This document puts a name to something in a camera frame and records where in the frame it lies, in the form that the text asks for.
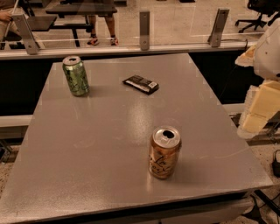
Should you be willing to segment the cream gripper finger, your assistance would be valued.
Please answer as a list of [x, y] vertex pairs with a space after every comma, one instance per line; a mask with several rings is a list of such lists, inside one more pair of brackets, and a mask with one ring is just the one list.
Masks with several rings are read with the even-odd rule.
[[256, 45], [252, 45], [246, 52], [242, 53], [235, 60], [235, 64], [240, 67], [252, 67], [254, 64]]
[[245, 109], [241, 114], [241, 129], [257, 134], [280, 110], [280, 82], [265, 80], [260, 86], [250, 86]]

